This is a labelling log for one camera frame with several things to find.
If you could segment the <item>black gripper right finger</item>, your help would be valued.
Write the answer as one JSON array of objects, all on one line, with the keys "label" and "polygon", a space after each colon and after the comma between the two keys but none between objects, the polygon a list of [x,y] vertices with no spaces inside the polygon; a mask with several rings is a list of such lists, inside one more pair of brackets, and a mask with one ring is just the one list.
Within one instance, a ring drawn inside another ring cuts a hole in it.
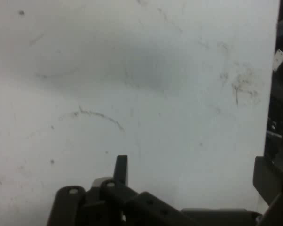
[{"label": "black gripper right finger", "polygon": [[267,158],[255,158],[253,185],[268,205],[259,226],[283,226],[283,172]]}]

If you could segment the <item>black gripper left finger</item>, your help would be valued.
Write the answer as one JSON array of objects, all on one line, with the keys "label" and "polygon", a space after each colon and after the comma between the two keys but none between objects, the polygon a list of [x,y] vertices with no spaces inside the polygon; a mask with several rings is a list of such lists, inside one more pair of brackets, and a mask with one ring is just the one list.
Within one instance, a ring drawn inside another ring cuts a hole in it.
[{"label": "black gripper left finger", "polygon": [[116,158],[114,174],[86,191],[58,190],[49,226],[194,226],[196,222],[148,192],[128,187],[128,157]]}]

